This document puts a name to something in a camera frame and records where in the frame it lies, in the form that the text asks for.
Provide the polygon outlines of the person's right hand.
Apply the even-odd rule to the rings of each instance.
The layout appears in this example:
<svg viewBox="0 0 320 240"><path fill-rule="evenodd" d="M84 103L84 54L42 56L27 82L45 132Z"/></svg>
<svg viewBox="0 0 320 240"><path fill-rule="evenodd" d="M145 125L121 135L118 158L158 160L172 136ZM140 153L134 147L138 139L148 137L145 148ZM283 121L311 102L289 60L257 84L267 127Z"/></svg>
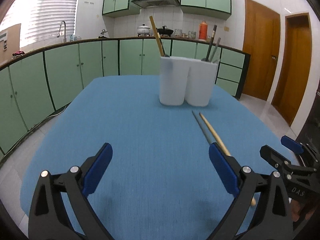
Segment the person's right hand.
<svg viewBox="0 0 320 240"><path fill-rule="evenodd" d="M291 199L290 202L290 206L291 206L291 217L292 220L294 222L297 222L300 219L300 216L302 215L302 209L304 207L303 204L301 204L300 202ZM305 220L309 220L311 218L311 216L314 214L315 210L317 209L318 205L316 205L315 207L311 208L308 213L306 213L304 215L304 219Z"/></svg>

